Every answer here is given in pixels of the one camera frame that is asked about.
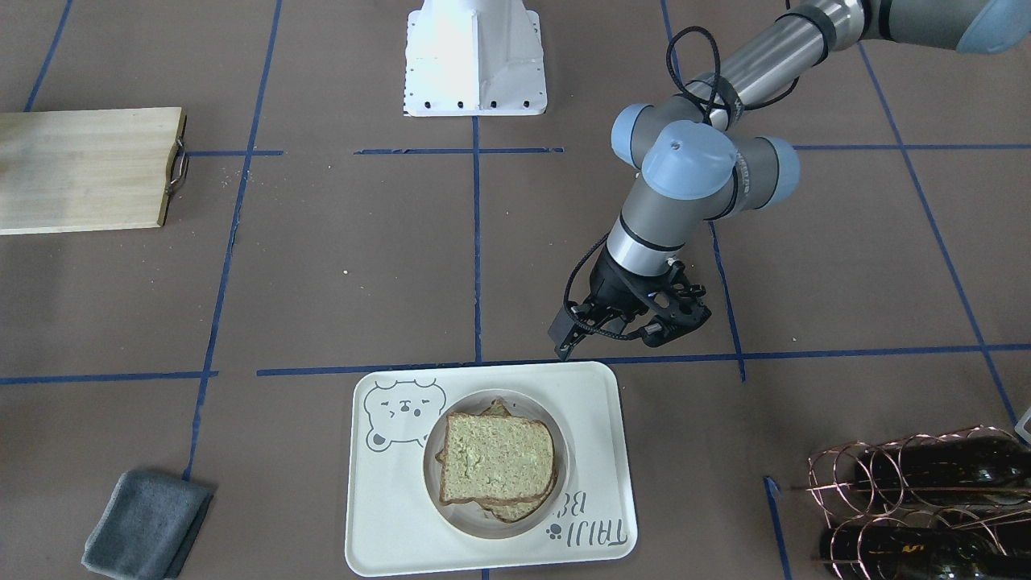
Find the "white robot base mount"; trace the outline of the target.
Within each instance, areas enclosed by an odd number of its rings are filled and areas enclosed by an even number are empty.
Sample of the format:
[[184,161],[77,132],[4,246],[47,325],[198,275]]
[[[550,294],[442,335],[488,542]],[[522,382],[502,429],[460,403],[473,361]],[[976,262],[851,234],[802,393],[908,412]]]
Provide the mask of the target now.
[[406,25],[403,114],[541,115],[540,19],[522,1],[424,1]]

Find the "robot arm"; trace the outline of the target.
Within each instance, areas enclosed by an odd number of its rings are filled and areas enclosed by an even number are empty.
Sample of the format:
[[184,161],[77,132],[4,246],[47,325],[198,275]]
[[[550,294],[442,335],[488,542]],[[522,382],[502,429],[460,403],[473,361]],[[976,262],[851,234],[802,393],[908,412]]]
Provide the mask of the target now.
[[686,279],[681,247],[703,221],[780,203],[801,173],[783,139],[727,132],[832,52],[882,39],[991,55],[1028,33],[1027,1],[801,1],[744,47],[716,55],[710,72],[673,74],[677,94],[666,103],[627,106],[611,148],[637,176],[611,231],[592,246],[588,296],[564,298],[548,328],[557,359],[589,335],[663,346],[707,323],[706,289]]

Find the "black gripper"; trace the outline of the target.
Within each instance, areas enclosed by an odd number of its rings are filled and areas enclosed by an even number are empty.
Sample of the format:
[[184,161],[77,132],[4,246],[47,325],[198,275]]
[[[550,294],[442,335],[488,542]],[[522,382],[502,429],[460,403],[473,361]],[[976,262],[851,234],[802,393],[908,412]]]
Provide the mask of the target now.
[[711,311],[702,300],[705,294],[706,288],[686,279],[681,261],[673,260],[660,275],[637,275],[617,264],[604,247],[590,272],[586,303],[566,302],[548,327],[553,352],[568,361],[591,334],[666,345],[707,323]]

